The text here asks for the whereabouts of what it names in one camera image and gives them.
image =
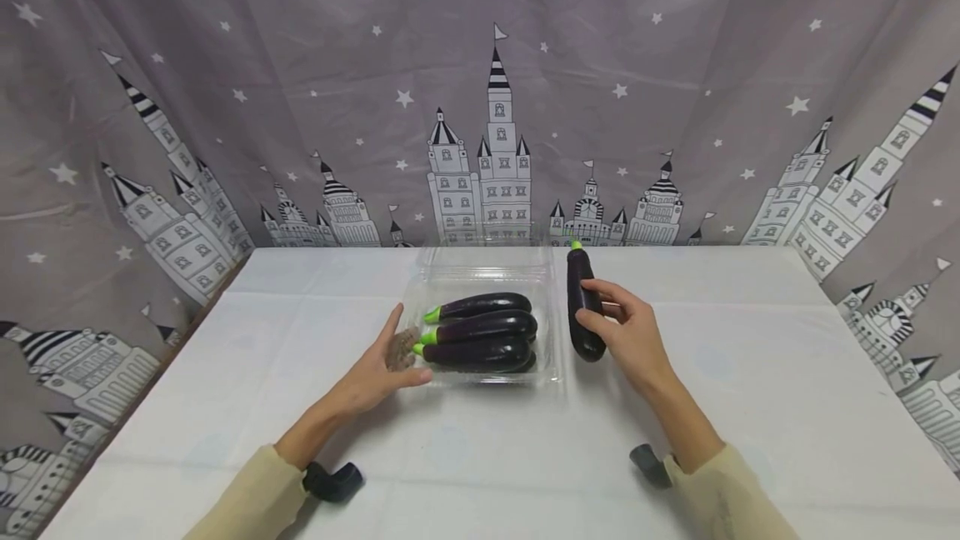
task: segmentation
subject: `striped roof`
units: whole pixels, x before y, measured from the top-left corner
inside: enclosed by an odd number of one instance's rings
[[[490,66],[490,83],[487,89],[503,88],[510,90],[510,82],[507,81],[507,72],[503,70],[503,62],[500,62],[500,53],[497,47],[493,48],[493,62]]]

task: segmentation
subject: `beige sleeve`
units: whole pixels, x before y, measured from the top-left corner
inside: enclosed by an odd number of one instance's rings
[[[260,447],[183,540],[274,540],[303,506],[303,471]]]
[[[798,540],[740,452],[727,445],[691,475],[664,460],[674,487],[712,540]]]

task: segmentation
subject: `white star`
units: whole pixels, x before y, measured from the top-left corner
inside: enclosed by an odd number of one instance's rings
[[[807,103],[809,102],[810,102],[809,98],[804,98],[803,100],[801,100],[800,97],[794,97],[793,102],[786,105],[786,108],[790,109],[790,117],[797,115],[801,111],[809,111],[809,109],[807,109]]]
[[[414,102],[414,99],[410,98],[410,91],[400,92],[397,90],[397,100],[394,100],[394,103],[400,103],[403,105],[403,108],[406,109],[407,105]]]
[[[70,167],[66,167],[65,162],[62,162],[59,167],[50,167],[50,173],[57,176],[57,182],[59,184],[77,185],[77,180],[74,179],[78,175],[77,172],[74,172]]]
[[[37,27],[38,21],[43,20],[43,17],[33,13],[33,9],[29,4],[17,4],[16,2],[12,2],[11,4],[17,8],[17,16],[23,21],[30,23],[34,28]]]

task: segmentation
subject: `curtain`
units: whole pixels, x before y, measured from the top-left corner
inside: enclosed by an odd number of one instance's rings
[[[960,472],[960,0],[2,0],[0,21],[8,538],[255,246],[793,246]]]

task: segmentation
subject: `finger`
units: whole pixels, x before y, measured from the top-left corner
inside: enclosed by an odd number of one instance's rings
[[[617,305],[616,302],[603,302],[602,314],[607,315],[608,318],[617,319],[620,323],[627,320],[627,314],[623,312],[623,307]]]
[[[393,334],[397,333],[397,324],[400,322],[400,315],[403,314],[403,302],[397,302],[397,306],[393,307],[393,310],[390,312],[390,317],[387,317],[387,323],[383,324],[383,329],[380,330],[377,340],[374,344],[383,344],[387,345],[390,343],[390,340],[393,339]]]
[[[577,312],[576,318],[580,325],[587,328],[590,332],[599,334],[605,342],[607,338],[611,338],[613,333],[620,327],[620,324],[613,323],[613,321],[603,317],[600,313],[588,311],[586,308],[581,308],[581,310]]]
[[[606,280],[583,280],[582,286],[588,290],[596,290],[596,292],[607,294],[612,299],[612,302],[619,303],[619,305],[623,307],[627,315],[632,315],[636,313],[640,307],[647,306],[643,300],[637,298],[637,295],[634,295],[630,290],[619,286],[617,283]]]
[[[430,383],[430,380],[433,380],[433,372],[424,367],[406,369],[388,375],[387,386],[390,387],[391,391],[423,386],[424,383]]]

